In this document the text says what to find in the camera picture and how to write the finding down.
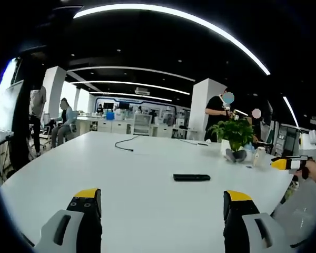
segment black ceiling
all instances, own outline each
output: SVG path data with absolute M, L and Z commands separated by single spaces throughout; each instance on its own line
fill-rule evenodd
M 133 1 L 63 1 L 64 5 L 95 6 Z M 209 21 L 233 35 L 251 50 L 271 72 L 263 71 L 235 45 L 185 19 L 150 11 L 111 11 L 65 22 L 61 32 L 47 34 L 48 66 L 68 70 L 88 66 L 130 66 L 170 72 L 92 69 L 75 73 L 87 81 L 127 81 L 166 86 L 192 93 L 193 84 L 211 78 L 234 88 L 254 105 L 254 96 L 267 98 L 278 118 L 293 124 L 283 96 L 292 103 L 298 121 L 312 128 L 307 118 L 316 115 L 316 4 L 284 1 L 136 1 L 185 11 Z M 67 81 L 76 81 L 70 76 Z M 134 93 L 136 86 L 94 84 L 106 92 Z M 152 96 L 191 105 L 191 96 L 149 88 Z

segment curved light strip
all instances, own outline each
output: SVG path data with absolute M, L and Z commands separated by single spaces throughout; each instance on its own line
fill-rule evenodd
M 76 84 L 76 83 L 122 83 L 122 84 L 132 84 L 132 85 L 138 85 L 138 86 L 145 86 L 145 87 L 152 87 L 152 88 L 158 88 L 158 89 L 164 89 L 168 91 L 174 91 L 174 92 L 179 92 L 182 94 L 190 95 L 188 92 L 184 91 L 179 91 L 167 87 L 162 87 L 162 86 L 156 86 L 156 85 L 151 85 L 151 84 L 144 84 L 144 83 L 132 83 L 132 82 L 120 82 L 120 81 L 81 81 L 81 82 L 71 82 L 71 84 Z
M 172 102 L 171 99 L 162 99 L 162 98 L 157 98 L 155 96 L 145 96 L 145 95 L 128 94 L 128 93 L 117 93 L 117 92 L 90 92 L 90 93 L 91 94 L 105 94 L 105 95 L 119 95 L 119 96 L 138 96 L 138 97 L 141 97 L 141 98 L 158 99 L 158 100 L 164 100 L 164 101 Z
M 176 9 L 171 9 L 171 8 L 166 8 L 166 7 L 162 7 L 162 6 L 156 6 L 156 5 L 149 5 L 149 4 L 112 4 L 112 5 L 105 5 L 105 6 L 99 6 L 99 7 L 95 7 L 95 8 L 85 9 L 81 12 L 76 13 L 74 18 L 78 18 L 78 17 L 82 17 L 85 15 L 98 13 L 98 12 L 114 11 L 117 9 L 142 9 L 142 10 L 147 10 L 147 11 L 162 12 L 162 13 L 182 17 L 182 18 L 185 18 L 187 20 L 198 23 L 202 26 L 205 26 L 208 29 L 211 29 L 212 31 L 225 37 L 227 40 L 232 42 L 235 46 L 240 48 L 246 55 L 248 55 L 260 67 L 260 69 L 266 75 L 270 75 L 270 72 L 262 64 L 262 62 L 247 47 L 245 47 L 240 41 L 238 41 L 232 35 L 225 32 L 223 29 L 211 24 L 210 22 L 207 22 L 199 17 L 193 16 L 193 15 L 188 14 L 186 12 L 178 11 Z
M 142 67 L 126 67 L 126 66 L 95 66 L 95 67 L 80 67 L 78 69 L 73 69 L 73 70 L 68 70 L 70 71 L 79 71 L 79 70 L 92 70 L 92 69 L 120 69 L 120 70 L 143 70 L 143 71 L 149 71 L 149 72 L 155 72 L 159 74 L 164 74 L 164 75 L 171 75 L 179 78 L 183 78 L 192 82 L 195 82 L 195 79 L 188 78 L 186 76 L 182 75 L 176 75 L 173 73 L 169 72 L 164 72 L 164 71 L 159 71 L 159 70 L 152 70 L 152 69 L 144 69 Z
M 287 106 L 288 106 L 288 108 L 289 108 L 289 111 L 291 112 L 291 115 L 292 115 L 293 118 L 294 118 L 294 121 L 295 121 L 296 126 L 299 127 L 299 124 L 297 123 L 297 120 L 296 120 L 294 111 L 293 111 L 293 109 L 291 108 L 291 105 L 290 105 L 290 103 L 289 103 L 287 97 L 284 96 L 283 99 L 284 99 L 285 103 L 287 104 Z

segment computer screen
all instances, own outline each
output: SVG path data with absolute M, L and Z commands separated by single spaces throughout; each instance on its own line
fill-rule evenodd
M 120 102 L 120 104 L 118 106 L 119 109 L 126 109 L 126 110 L 128 110 L 129 107 L 130 107 L 130 104 L 129 103 L 124 103 L 124 102 Z
M 113 109 L 114 108 L 114 103 L 104 103 L 103 104 L 103 109 Z

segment white flower pot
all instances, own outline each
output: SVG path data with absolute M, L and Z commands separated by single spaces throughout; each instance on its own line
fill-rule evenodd
M 221 140 L 221 148 L 220 153 L 225 156 L 226 155 L 226 149 L 231 149 L 231 145 L 229 140 Z

